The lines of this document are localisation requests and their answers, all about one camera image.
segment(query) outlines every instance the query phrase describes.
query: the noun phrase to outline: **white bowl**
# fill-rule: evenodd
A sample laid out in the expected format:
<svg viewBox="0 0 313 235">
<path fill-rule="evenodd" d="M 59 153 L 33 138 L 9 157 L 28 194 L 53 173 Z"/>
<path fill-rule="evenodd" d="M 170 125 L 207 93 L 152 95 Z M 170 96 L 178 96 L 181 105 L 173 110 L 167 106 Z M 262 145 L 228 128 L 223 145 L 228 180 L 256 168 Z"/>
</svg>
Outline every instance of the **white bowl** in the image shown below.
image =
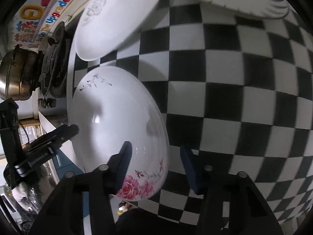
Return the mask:
<svg viewBox="0 0 313 235">
<path fill-rule="evenodd" d="M 168 136 L 161 113 L 143 84 L 115 66 L 98 67 L 80 81 L 71 103 L 70 123 L 77 158 L 91 172 L 119 153 L 124 141 L 132 157 L 117 196 L 137 201 L 153 196 L 168 171 Z"/>
</svg>

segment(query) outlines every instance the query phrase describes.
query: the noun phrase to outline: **brass pot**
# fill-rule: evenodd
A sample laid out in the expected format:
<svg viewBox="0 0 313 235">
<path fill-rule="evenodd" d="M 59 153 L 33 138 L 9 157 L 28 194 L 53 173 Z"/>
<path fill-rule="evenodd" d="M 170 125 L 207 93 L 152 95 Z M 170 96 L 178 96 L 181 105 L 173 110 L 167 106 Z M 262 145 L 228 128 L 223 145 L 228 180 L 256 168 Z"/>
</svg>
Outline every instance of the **brass pot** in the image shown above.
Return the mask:
<svg viewBox="0 0 313 235">
<path fill-rule="evenodd" d="M 36 88 L 38 54 L 16 46 L 0 64 L 0 97 L 27 100 Z"/>
</svg>

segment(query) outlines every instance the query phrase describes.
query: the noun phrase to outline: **black and white checkered surface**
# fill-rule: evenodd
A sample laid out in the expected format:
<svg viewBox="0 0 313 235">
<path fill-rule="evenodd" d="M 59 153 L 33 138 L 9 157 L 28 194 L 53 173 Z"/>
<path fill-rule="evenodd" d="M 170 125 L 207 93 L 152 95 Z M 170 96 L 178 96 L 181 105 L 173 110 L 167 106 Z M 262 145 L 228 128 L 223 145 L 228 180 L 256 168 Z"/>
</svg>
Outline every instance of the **black and white checkered surface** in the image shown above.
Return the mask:
<svg viewBox="0 0 313 235">
<path fill-rule="evenodd" d="M 99 65 L 135 75 L 166 122 L 167 180 L 142 209 L 196 225 L 202 197 L 190 189 L 179 147 L 220 171 L 246 171 L 280 223 L 313 204 L 311 35 L 291 11 L 254 21 L 195 0 L 160 0 L 142 30 L 120 49 L 85 62 L 74 85 Z M 229 204 L 223 216 L 227 222 Z"/>
</svg>

